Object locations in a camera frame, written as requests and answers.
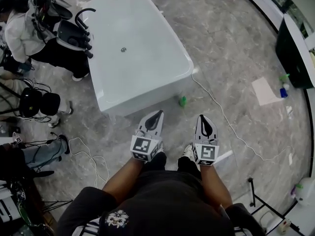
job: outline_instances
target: black cap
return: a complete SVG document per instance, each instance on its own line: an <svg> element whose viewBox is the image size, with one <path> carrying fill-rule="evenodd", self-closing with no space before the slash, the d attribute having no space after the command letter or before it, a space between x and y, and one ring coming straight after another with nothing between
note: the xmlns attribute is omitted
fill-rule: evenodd
<svg viewBox="0 0 315 236"><path fill-rule="evenodd" d="M12 0L0 0L0 13L8 12L13 7Z"/></svg>

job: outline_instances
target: gray marble floor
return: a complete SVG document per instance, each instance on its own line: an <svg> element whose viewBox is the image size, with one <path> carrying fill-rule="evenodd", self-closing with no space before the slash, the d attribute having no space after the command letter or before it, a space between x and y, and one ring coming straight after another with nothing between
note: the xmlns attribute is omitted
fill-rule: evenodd
<svg viewBox="0 0 315 236"><path fill-rule="evenodd" d="M66 0L73 11L88 0ZM233 155L216 165L234 200L249 191L247 178L253 177L257 194L280 211L293 200L289 193L295 183L308 174L311 151L310 121L303 92L293 89L284 101L260 106L252 82L265 77L279 96L278 77L284 70L276 57L276 34L261 13L248 0L153 0L182 40L193 59L194 77L222 105L230 123L249 146L238 140L227 125L219 106L196 83L191 81L183 109L171 98L126 118L110 119L100 113L90 77L81 82L71 80L62 68L38 64L34 76L49 84L54 92L73 103L74 113L62 116L62 124L54 132L69 139L80 137L93 155L102 155L112 176L130 157L129 145L140 119L147 113L165 112L164 146L167 167L176 169L177 158L192 140L197 116L205 114L218 127L220 154L232 150ZM293 113L288 116L287 107ZM46 124L23 122L27 139L41 140L51 131ZM73 142L73 151L85 149ZM292 153L292 164L288 155ZM107 177L101 160L99 173ZM36 184L45 200L73 199L85 186L93 186L94 169L84 154L64 156L60 163L47 166L55 174L37 179ZM56 219L64 210L53 212Z"/></svg>

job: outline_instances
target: white bathtub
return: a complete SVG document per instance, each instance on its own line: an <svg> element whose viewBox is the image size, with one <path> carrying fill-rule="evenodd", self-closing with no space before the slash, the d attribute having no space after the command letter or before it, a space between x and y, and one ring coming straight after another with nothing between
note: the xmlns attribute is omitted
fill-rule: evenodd
<svg viewBox="0 0 315 236"><path fill-rule="evenodd" d="M99 109L126 116L179 94L193 63L151 0L92 0L83 20Z"/></svg>

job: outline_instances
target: white cable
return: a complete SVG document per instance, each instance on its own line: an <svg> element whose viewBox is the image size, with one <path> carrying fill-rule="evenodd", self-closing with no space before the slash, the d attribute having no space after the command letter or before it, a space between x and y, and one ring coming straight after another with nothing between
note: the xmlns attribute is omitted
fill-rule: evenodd
<svg viewBox="0 0 315 236"><path fill-rule="evenodd" d="M293 148L292 146L288 146L288 147L286 147L285 149L283 149L278 155L274 156L273 158L263 159L261 155L257 154L256 151L255 151L251 146L249 146L242 138L240 138L240 137L236 134L234 128L232 127L232 125L230 124L229 120L228 120L227 117L225 116L225 113L224 113L224 111L223 111L222 106L213 98L213 96L210 94L210 92L209 92L208 90L206 90L206 89L204 88L204 86L201 85L197 80L195 80L192 74L191 74L191 78L192 78L192 80L195 81L198 85L200 85L200 86L211 96L211 98L213 99L213 101L221 108L221 112L222 112L222 114L223 114L225 120L227 121L227 124L228 124L228 125L230 126L230 128L233 130L233 132L234 132L236 138L239 139L239 140L241 140L241 141L246 145L246 147L247 147L247 148L250 148L250 149L255 153L255 155L257 155L257 156L260 157L261 160L263 160L263 161L272 161L272 160L274 160L276 157L280 156L280 155L282 154L282 152L284 152L287 148L292 148L293 151L294 151L294 148Z"/></svg>
<svg viewBox="0 0 315 236"><path fill-rule="evenodd" d="M85 151L80 151L80 152L77 152L77 153L75 153L75 154L72 154L72 152L71 152L71 147L70 147L70 142L73 141L73 140L76 140L76 139L79 139L79 140L83 143L83 145L88 149L89 154L87 154ZM75 156L75 155L78 155L78 154L81 154L81 153L85 153L85 154L89 157L89 159L90 159L90 164L91 164L91 160L94 162L94 165L91 164L91 166L95 169L95 175L96 175L96 179L95 179L95 181L94 181L94 187L95 187L95 188L98 188L98 187L97 187L98 178L102 179L105 183L107 183L107 181L108 181L108 179L109 179L109 170L108 170L107 163L106 163L106 160L105 160L104 157L102 157L101 155L92 156L89 147L86 146L86 144L81 140L80 137L70 139L70 140L68 141L68 145L69 145L69 150L70 150L70 154L71 154L71 155ZM105 166L106 166L106 169L107 169L107 179L106 179L106 180L104 180L104 179L98 174L98 172L97 172L97 164L96 164L96 162L95 162L95 160L94 160L95 157L101 157L101 158L104 159Z"/></svg>

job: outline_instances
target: purple object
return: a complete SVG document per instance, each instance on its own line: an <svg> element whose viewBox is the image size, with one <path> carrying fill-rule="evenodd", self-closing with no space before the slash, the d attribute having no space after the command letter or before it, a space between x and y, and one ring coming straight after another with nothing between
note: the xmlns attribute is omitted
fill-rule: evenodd
<svg viewBox="0 0 315 236"><path fill-rule="evenodd" d="M281 95L281 98L287 97L287 93L286 93L286 90L284 88L280 89L280 95Z"/></svg>

